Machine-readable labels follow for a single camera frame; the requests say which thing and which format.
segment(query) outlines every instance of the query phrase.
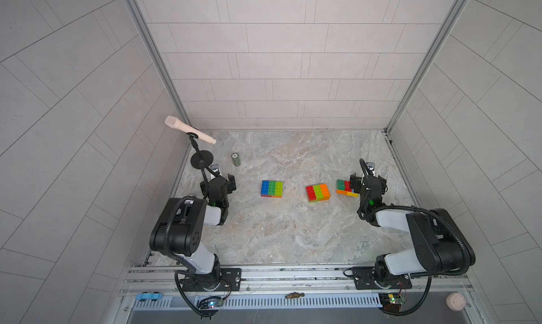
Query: mounting plate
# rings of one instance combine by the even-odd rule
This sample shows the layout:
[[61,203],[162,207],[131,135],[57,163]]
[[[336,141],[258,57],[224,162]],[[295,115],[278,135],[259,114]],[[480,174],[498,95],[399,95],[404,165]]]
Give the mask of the mounting plate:
[[[354,284],[356,284],[356,290],[374,290],[375,287],[381,288],[375,282],[372,266],[356,266],[355,268],[352,268],[351,271],[352,278],[354,278]],[[392,286],[390,287],[391,289],[398,289],[399,282],[403,284],[404,289],[412,288],[412,283],[410,282],[410,278],[408,278],[408,275],[397,276],[395,280],[391,280],[388,282],[392,284]]]
[[[228,281],[231,287],[231,291],[239,291],[241,285],[241,269],[220,269],[220,278]],[[203,287],[196,287],[191,284],[184,284],[183,291],[185,292],[207,292]],[[214,292],[226,292],[228,291],[228,286],[224,283],[220,283]]]

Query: vent grille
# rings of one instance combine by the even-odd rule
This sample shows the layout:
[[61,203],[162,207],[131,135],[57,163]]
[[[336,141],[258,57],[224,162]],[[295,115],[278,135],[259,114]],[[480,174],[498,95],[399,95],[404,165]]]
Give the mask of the vent grille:
[[[197,303],[208,297],[200,295],[190,299]],[[231,295],[220,309],[301,309],[301,308],[380,308],[378,293],[362,294],[305,294],[305,297],[286,299],[284,295]],[[136,301],[134,310],[186,310],[190,309],[180,296],[163,296],[158,301]]]

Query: small green cylinder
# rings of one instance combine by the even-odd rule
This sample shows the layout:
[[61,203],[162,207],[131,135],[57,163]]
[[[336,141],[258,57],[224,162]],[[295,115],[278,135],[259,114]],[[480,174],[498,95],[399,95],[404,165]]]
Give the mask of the small green cylinder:
[[239,154],[236,152],[231,154],[231,161],[234,163],[234,166],[241,165],[241,158],[239,157]]

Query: marble table surface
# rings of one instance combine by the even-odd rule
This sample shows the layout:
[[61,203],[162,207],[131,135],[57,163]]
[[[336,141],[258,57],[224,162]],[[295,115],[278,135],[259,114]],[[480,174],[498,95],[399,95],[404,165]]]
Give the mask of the marble table surface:
[[[335,193],[336,179],[361,176],[359,158],[376,164],[388,180],[384,203],[412,205],[381,131],[211,132],[215,145],[198,142],[214,155],[222,174],[233,174],[223,226],[204,226],[202,243],[221,264],[370,262],[378,255],[412,247],[410,235],[374,227],[358,218],[359,199]],[[231,154],[241,165],[235,167]],[[283,197],[261,197],[262,180],[283,181]],[[202,196],[201,172],[184,168],[177,197]],[[308,203],[305,186],[327,184],[331,198]],[[162,257],[157,265],[171,265]]]

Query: white tiled wall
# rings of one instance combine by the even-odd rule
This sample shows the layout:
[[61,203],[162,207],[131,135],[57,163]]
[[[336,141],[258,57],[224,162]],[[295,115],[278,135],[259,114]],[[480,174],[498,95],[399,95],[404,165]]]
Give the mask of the white tiled wall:
[[492,323],[542,323],[540,3],[470,0],[391,132],[424,206],[472,245]]
[[0,3],[0,321],[96,324],[186,138],[122,0]]
[[370,129],[387,125],[452,1],[138,4],[196,127]]

